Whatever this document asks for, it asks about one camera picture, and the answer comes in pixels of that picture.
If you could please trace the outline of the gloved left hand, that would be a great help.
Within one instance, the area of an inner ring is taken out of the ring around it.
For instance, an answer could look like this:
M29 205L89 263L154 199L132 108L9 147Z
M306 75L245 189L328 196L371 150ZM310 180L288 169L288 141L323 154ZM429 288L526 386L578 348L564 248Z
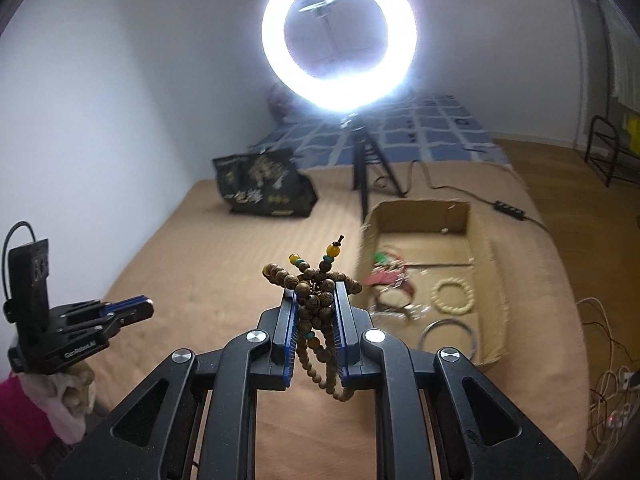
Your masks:
M81 361L53 375L19 374L29 400L47 416L56 436L76 444L86 433L86 417L96 402L94 371Z

